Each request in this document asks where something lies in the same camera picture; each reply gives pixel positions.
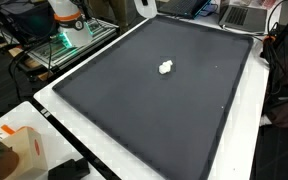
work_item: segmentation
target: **white table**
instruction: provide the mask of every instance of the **white table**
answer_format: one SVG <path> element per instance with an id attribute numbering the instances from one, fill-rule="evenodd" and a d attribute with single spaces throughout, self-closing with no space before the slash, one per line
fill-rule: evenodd
<path id="1" fill-rule="evenodd" d="M 271 24 L 279 20 L 280 7 L 272 17 Z M 218 28 L 218 16 L 212 15 L 196 20 L 183 20 Z M 95 56 L 122 39 L 101 49 L 69 72 L 34 95 L 34 98 L 57 118 L 69 131 L 81 140 L 97 157 L 123 180 L 163 179 L 159 174 L 115 142 L 94 123 L 76 111 L 58 96 L 52 87 L 72 72 L 91 61 Z M 249 179 L 264 101 L 268 68 L 265 60 L 259 58 L 262 44 L 255 40 L 225 125 L 216 157 L 209 175 L 210 180 Z"/>
<path id="2" fill-rule="evenodd" d="M 79 160 L 82 155 L 29 103 L 24 102 L 0 118 L 0 127 L 8 125 L 17 130 L 22 126 L 30 126 L 41 134 L 47 166 L 52 169 L 69 159 Z M 8 136 L 0 129 L 1 137 Z M 105 178 L 89 164 L 91 173 L 83 180 L 105 180 Z M 45 172 L 37 180 L 46 180 Z"/>

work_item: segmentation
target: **cardboard box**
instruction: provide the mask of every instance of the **cardboard box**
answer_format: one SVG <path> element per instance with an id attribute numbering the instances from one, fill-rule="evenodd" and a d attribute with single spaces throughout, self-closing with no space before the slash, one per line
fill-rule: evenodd
<path id="1" fill-rule="evenodd" d="M 23 128 L 1 141 L 19 156 L 19 164 L 7 180 L 36 179 L 48 170 L 42 138 L 36 131 Z"/>

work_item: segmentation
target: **laptop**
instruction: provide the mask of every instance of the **laptop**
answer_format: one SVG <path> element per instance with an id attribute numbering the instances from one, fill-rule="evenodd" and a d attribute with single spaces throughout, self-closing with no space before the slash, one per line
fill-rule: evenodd
<path id="1" fill-rule="evenodd" d="M 194 19 L 210 0 L 170 0 L 164 3 L 158 11 L 176 17 Z"/>
<path id="2" fill-rule="evenodd" d="M 221 0 L 219 25 L 253 32 L 264 33 L 267 10 L 231 5 L 230 0 Z"/>

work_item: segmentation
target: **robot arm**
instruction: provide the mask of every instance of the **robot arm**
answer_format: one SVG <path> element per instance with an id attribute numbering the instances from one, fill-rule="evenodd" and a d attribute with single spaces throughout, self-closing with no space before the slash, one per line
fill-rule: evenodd
<path id="1" fill-rule="evenodd" d="M 66 47 L 81 47 L 90 43 L 93 33 L 81 16 L 80 9 L 71 0 L 49 0 L 55 19 L 60 25 L 59 32 L 65 39 Z M 155 0 L 134 0 L 139 14 L 154 18 L 157 14 Z"/>

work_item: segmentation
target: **black mat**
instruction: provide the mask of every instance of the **black mat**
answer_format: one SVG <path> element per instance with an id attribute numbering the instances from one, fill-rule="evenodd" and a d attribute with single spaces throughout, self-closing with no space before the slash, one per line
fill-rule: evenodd
<path id="1" fill-rule="evenodd" d="M 206 179 L 252 42 L 157 17 L 54 89 L 167 179 Z"/>

